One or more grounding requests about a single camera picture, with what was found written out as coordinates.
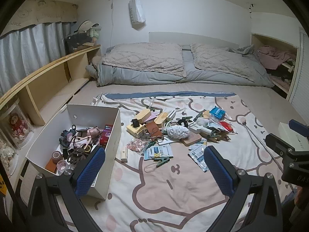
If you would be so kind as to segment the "green clothes peg with loop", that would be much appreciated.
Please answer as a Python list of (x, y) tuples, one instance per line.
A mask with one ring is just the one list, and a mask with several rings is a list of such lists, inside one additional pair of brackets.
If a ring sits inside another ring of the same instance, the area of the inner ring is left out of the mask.
[(159, 167), (161, 167), (162, 165), (166, 164), (167, 162), (169, 162), (171, 159), (171, 157), (162, 157), (162, 158), (155, 158), (153, 163), (147, 165), (144, 167), (144, 172), (145, 173), (150, 173), (150, 172), (154, 172), (155, 170), (157, 170)]

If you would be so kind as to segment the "blue white medicine sachet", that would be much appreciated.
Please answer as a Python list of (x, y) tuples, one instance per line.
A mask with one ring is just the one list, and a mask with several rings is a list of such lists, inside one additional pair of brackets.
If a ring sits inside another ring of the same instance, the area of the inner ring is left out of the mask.
[(147, 148), (144, 152), (144, 160), (154, 160), (157, 158), (173, 158), (173, 152), (171, 149), (171, 145), (163, 145), (163, 146), (151, 146)]

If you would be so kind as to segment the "metal back scratcher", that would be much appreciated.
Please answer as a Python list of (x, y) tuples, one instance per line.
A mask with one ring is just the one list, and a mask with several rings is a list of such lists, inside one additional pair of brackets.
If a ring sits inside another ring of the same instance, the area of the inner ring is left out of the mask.
[(277, 167), (279, 168), (279, 170), (283, 173), (283, 168), (282, 166), (279, 164), (279, 162), (275, 159), (275, 157), (273, 156), (273, 154), (268, 150), (268, 148), (264, 145), (264, 143), (259, 139), (259, 137), (257, 135), (255, 135), (247, 126), (247, 122), (246, 120), (243, 118), (242, 119), (242, 125), (247, 129), (248, 133), (252, 134), (258, 141), (259, 143), (264, 147), (264, 150), (266, 150), (266, 152), (270, 155), (270, 157), (272, 158), (272, 160), (275, 162), (275, 164), (277, 165)]

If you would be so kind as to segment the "brown tape roll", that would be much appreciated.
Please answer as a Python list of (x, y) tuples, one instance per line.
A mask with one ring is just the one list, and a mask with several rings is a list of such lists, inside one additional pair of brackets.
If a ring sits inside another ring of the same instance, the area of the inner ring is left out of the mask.
[(55, 151), (52, 153), (52, 162), (56, 165), (60, 160), (62, 160), (63, 155), (60, 151)]

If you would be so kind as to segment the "white dress doll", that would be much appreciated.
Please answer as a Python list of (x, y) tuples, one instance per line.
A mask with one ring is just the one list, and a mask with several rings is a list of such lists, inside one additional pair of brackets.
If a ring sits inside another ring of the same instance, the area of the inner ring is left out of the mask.
[(11, 146), (7, 145), (3, 140), (0, 140), (0, 155), (1, 155), (1, 163), (10, 177), (12, 175), (11, 171), (13, 170), (14, 166), (14, 156), (15, 152), (11, 148)]

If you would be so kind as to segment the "blue wipes packet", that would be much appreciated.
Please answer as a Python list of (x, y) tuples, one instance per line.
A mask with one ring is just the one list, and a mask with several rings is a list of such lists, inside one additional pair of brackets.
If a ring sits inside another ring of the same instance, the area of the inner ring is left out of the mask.
[(225, 116), (225, 111), (217, 106), (210, 110), (210, 114), (217, 119), (223, 119)]

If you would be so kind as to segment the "red dress doll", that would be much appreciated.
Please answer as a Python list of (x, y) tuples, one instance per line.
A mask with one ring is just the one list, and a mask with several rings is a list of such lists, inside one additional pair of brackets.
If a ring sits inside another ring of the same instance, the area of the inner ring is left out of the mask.
[(29, 132), (27, 123), (17, 113), (10, 114), (9, 125), (14, 138), (24, 139)]

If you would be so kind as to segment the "small cream carton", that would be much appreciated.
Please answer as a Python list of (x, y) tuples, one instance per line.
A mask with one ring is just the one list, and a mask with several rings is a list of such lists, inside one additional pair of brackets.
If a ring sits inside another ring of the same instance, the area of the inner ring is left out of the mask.
[(128, 161), (128, 149), (123, 147), (121, 150), (121, 162), (126, 163)]

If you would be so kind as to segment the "wooden bedside shelf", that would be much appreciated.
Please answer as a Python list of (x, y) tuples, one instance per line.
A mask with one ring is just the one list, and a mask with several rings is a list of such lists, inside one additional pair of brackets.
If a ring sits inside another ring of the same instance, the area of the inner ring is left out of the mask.
[(100, 45), (64, 56), (28, 75), (1, 97), (1, 109), (17, 103), (35, 126), (44, 126), (84, 85), (90, 76), (86, 67)]

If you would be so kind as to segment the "white crochet yarn ball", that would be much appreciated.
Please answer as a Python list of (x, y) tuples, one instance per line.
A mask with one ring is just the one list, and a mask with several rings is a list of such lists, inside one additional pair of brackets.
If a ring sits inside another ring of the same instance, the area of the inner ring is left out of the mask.
[(174, 125), (166, 128), (166, 132), (168, 136), (173, 139), (184, 139), (189, 136), (189, 129), (181, 126), (181, 125)]

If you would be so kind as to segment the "cartoon bear blanket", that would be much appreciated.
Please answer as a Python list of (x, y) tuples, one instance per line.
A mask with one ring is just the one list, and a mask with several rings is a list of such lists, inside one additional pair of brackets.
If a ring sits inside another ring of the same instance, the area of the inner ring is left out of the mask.
[[(105, 94), (98, 105), (120, 110), (119, 149), (133, 139), (126, 126), (147, 106), (153, 107), (158, 114), (176, 110), (176, 120), (196, 117), (217, 106), (226, 112), (224, 121), (234, 129), (214, 142), (222, 157), (248, 174), (273, 174), (282, 201), (295, 192), (293, 185), (281, 179), (282, 172), (264, 147), (242, 125), (244, 118), (248, 128), (266, 145), (267, 130), (234, 93), (194, 96)], [(188, 152), (199, 144), (209, 145), (210, 142), (202, 139), (189, 147), (181, 141), (171, 143), (173, 158), (150, 173), (143, 169), (153, 161), (144, 160), (143, 154), (129, 150), (126, 163), (117, 156), (107, 198), (85, 196), (82, 203), (103, 231), (206, 231), (228, 198), (221, 193), (212, 174), (203, 172), (188, 156)]]

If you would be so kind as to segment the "tan wooden case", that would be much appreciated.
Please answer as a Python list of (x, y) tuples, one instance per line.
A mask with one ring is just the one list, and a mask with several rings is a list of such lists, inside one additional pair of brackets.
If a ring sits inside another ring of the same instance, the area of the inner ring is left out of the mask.
[(162, 127), (162, 124), (166, 121), (166, 118), (168, 116), (168, 113), (167, 112), (162, 112), (161, 114), (159, 114), (154, 122), (155, 124), (158, 126), (158, 127)]

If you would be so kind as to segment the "black bag on shelf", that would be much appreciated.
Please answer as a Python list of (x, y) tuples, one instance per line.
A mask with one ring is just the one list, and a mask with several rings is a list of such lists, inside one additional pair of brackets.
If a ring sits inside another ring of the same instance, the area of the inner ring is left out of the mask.
[(93, 39), (86, 32), (72, 34), (65, 38), (67, 55), (92, 46), (94, 46)]

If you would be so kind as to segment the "white cap on shelf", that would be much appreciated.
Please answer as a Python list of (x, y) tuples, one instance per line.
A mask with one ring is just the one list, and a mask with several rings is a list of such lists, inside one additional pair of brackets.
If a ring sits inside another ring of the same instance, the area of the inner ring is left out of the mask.
[(92, 23), (90, 20), (85, 20), (81, 25), (77, 28), (77, 30), (74, 31), (76, 32), (86, 32), (90, 30), (92, 27), (97, 27), (99, 26), (98, 23)]

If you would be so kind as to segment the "white hanging bag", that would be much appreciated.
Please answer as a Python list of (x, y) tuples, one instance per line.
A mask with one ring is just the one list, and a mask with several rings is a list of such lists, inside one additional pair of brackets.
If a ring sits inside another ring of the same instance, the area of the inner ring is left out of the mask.
[(130, 0), (128, 3), (130, 20), (133, 26), (146, 22), (143, 6), (140, 0)]

